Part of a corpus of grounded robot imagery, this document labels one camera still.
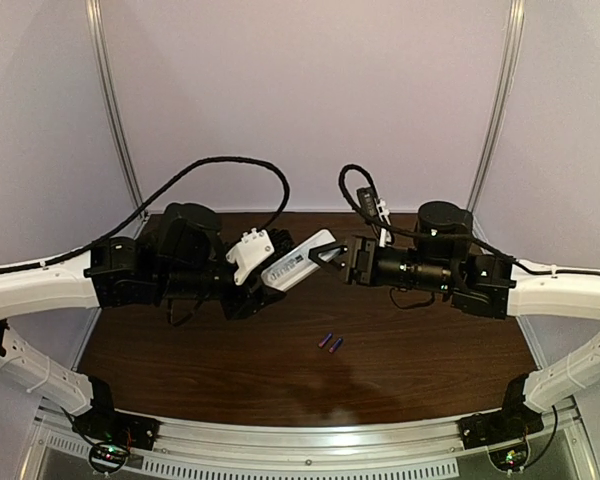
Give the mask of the white remote control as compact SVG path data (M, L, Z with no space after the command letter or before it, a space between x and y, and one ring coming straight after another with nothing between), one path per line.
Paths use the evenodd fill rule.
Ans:
M310 250L334 241L330 230L319 230L266 268L261 274L263 283L287 292L319 269L319 265L309 258Z

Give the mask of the blue red battery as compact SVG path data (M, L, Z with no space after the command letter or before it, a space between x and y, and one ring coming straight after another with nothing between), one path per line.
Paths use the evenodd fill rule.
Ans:
M335 353L343 344L344 339L339 337L335 340L335 342L329 347L329 352L331 354Z
M323 339L321 339L321 340L318 342L317 346L318 346L320 349L324 348L324 347L325 347L325 346L326 346L326 345L329 343L329 341L332 339L332 337L333 337L333 334L332 334L331 332L329 332L328 334L326 334L326 335L324 336L324 338L323 338Z

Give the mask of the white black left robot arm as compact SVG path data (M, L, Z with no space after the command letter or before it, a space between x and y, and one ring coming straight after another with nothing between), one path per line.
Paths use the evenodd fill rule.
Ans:
M54 401L101 443L117 442L124 424L109 385L31 347L8 321L65 308L172 305L180 299L217 301L226 319L236 320L283 299L284 291L267 285L262 273L292 249L288 231L253 228L225 242L221 230L211 209L172 203L158 227L137 238L114 236L83 252L0 267L0 371Z

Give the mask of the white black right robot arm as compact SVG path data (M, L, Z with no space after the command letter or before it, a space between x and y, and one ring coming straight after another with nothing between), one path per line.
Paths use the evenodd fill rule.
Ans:
M445 201L417 213L413 247L401 250L362 236L311 249L310 259L342 282L365 287L418 290L476 317L548 315L600 321L600 270L524 262L478 244L472 214ZM515 440L531 419L600 381L600 331L548 367L523 375L507 387L492 430Z

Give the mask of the left circuit board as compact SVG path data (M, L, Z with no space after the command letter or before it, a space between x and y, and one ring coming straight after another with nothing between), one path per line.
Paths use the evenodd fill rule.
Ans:
M120 471L130 455L130 450L123 446L105 441L90 442L87 461L96 473L109 475Z

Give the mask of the circuit board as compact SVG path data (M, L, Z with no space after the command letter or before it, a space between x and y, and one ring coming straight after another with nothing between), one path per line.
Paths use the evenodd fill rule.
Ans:
M105 441L90 442L87 461L96 473L109 475L120 471L130 455L130 450L123 446Z
M517 441L489 447L487 455L496 470L505 474L514 474L526 468L530 458L530 447L527 441Z

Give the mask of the right circuit board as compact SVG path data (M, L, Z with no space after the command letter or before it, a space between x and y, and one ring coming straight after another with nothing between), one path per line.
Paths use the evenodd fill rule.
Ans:
M530 458L530 447L527 441L517 441L489 447L487 455L496 470L505 474L514 474L526 468Z

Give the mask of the front aluminium rail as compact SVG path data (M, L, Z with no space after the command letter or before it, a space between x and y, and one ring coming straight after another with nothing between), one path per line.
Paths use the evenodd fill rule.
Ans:
M16 479L600 479L573 400L558 423L526 437L531 467L498 470L493 447L465 448L461 416L337 427L259 427L156 417L152 450L133 449L109 476L88 463L89 444L58 408L42 400Z

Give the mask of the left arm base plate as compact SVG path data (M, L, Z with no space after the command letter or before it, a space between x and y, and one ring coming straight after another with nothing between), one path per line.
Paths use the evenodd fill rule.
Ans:
M72 425L76 433L92 440L151 451L161 422L117 410L105 412L91 409L74 417Z

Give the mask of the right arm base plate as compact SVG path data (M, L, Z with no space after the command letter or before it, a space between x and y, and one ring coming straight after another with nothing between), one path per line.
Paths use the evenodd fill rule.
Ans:
M466 450L522 439L544 429L542 415L526 407L465 416L457 426Z

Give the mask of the right aluminium frame post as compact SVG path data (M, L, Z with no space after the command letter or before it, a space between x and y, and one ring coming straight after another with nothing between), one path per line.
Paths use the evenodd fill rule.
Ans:
M484 191L490 166L504 126L505 116L511 90L513 88L520 50L523 42L525 26L525 1L509 2L509 13L505 24L505 38L496 89L486 134L469 194L467 209L476 213L480 198Z

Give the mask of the aluminium frame post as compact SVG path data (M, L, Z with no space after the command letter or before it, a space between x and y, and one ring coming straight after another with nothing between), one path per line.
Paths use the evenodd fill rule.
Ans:
M523 42L525 26L525 1L509 2L509 13L505 24L505 38L496 89L486 134L469 194L467 209L476 213L480 198L484 191L490 166L504 126L505 116L511 90L513 88L520 50Z
M99 0L87 0L85 6L88 28L94 50L96 70L103 97L104 110L109 123L114 148L131 203L134 208L139 208L143 203L143 196L131 159L123 119L116 95L112 64L109 58L104 27L102 2Z

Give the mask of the left aluminium frame post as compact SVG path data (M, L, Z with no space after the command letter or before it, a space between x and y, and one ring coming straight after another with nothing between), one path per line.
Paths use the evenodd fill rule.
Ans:
M114 148L131 203L134 208L139 208L143 203L143 196L131 159L123 119L116 95L112 64L109 58L104 27L102 2L99 0L87 0L85 6L88 28L94 50L96 70L103 97L104 110L109 123Z

